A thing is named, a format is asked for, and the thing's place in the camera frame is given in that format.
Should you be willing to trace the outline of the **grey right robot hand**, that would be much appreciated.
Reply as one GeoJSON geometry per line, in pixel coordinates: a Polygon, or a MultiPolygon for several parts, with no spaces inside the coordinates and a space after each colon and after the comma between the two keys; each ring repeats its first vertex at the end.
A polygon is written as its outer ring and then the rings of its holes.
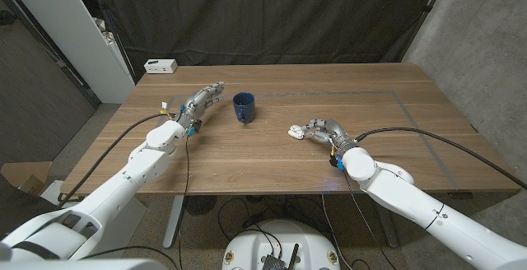
{"type": "Polygon", "coordinates": [[[338,151],[348,151],[357,147],[347,132],[332,119],[312,119],[306,126],[301,127],[306,137],[317,142],[330,144],[338,151]]]}

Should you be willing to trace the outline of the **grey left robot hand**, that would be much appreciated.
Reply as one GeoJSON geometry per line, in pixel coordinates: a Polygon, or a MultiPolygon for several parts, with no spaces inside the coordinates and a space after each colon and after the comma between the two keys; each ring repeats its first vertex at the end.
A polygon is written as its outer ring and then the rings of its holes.
{"type": "Polygon", "coordinates": [[[206,86],[202,90],[194,92],[182,104],[180,115],[176,122],[184,128],[189,136],[198,132],[201,128],[201,117],[204,115],[205,110],[223,100],[224,85],[225,82],[220,81],[206,86]]]}

